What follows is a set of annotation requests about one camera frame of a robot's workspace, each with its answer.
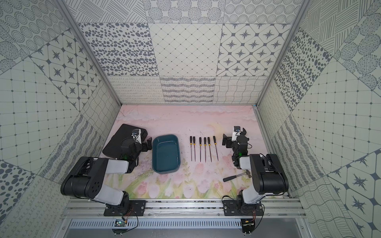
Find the file with black yellow handle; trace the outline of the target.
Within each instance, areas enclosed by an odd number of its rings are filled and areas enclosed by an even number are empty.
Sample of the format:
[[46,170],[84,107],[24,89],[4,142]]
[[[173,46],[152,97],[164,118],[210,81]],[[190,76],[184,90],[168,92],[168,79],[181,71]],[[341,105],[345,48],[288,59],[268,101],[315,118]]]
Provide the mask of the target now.
[[217,158],[217,161],[219,161],[218,150],[217,150],[217,141],[216,141],[216,136],[215,135],[213,136],[213,143],[214,143],[214,146],[215,146],[216,158]]

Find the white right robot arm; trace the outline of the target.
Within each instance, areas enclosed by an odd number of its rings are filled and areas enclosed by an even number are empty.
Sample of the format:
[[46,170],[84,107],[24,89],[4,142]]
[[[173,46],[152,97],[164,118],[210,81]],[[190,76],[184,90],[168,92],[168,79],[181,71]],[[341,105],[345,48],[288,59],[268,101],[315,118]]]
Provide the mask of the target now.
[[232,149],[233,165],[251,175],[252,185],[237,195],[238,207],[259,204],[266,196],[288,192],[289,182],[276,154],[249,154],[249,139],[242,132],[231,137],[223,135],[222,145]]

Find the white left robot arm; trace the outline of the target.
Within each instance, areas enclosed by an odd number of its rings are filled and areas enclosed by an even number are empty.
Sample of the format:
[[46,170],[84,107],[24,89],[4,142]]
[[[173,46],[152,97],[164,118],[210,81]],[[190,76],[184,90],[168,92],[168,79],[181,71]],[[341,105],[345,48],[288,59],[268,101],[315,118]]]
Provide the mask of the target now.
[[106,174],[129,174],[139,165],[139,155],[152,149],[152,138],[140,142],[138,137],[121,143],[121,158],[81,157],[61,185],[61,194],[90,199],[106,205],[127,209],[127,192],[104,185]]

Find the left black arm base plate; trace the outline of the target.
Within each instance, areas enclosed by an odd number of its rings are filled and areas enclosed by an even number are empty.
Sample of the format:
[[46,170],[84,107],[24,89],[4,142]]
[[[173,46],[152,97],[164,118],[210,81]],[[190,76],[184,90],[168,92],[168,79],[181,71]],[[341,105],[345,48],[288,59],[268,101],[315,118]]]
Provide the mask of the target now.
[[104,211],[105,217],[122,217],[125,215],[137,215],[143,216],[147,201],[146,200],[130,200],[128,202],[123,201],[121,205],[106,205]]

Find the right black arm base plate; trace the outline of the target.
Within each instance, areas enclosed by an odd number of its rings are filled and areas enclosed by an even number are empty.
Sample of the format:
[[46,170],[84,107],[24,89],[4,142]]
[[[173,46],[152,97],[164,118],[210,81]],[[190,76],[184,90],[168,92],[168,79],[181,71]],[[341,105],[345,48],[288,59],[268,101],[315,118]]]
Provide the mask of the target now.
[[238,206],[236,200],[224,199],[222,200],[223,210],[225,216],[262,216],[264,210],[262,204],[245,204]]

